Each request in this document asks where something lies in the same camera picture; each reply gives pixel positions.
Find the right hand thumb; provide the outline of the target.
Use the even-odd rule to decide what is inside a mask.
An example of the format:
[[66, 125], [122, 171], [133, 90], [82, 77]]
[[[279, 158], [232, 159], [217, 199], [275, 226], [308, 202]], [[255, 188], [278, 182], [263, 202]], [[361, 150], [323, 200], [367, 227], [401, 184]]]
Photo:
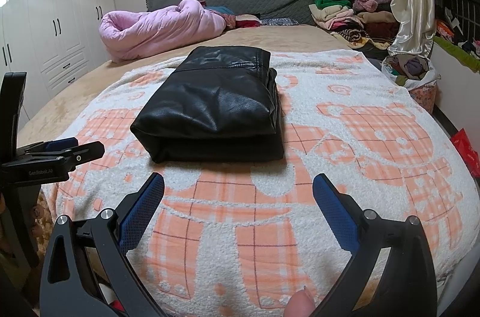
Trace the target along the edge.
[[283, 316], [284, 317], [309, 317], [316, 309], [314, 298], [309, 289], [304, 286], [289, 299]]

